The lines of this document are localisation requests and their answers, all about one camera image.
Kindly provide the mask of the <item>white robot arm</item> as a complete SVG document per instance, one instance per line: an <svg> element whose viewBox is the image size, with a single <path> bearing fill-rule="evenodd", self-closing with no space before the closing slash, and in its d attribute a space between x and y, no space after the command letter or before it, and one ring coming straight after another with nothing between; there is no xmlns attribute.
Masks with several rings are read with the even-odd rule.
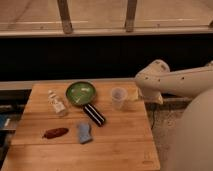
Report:
<svg viewBox="0 0 213 171"><path fill-rule="evenodd" d="M134 81L144 101L162 104L162 93L192 99L177 123L165 171L213 171L213 60L171 71L157 59L140 70Z"/></svg>

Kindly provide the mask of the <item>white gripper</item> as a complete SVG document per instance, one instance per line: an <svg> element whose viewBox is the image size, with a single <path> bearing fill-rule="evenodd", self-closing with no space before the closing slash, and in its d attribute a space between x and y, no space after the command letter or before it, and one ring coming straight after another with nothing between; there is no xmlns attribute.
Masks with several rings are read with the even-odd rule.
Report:
<svg viewBox="0 0 213 171"><path fill-rule="evenodd" d="M132 101L135 101L139 98L139 95L141 98L146 102L156 103L156 104L162 104L163 103L163 97L159 91L148 89L148 88L139 88L134 89L130 92L129 99Z"/></svg>

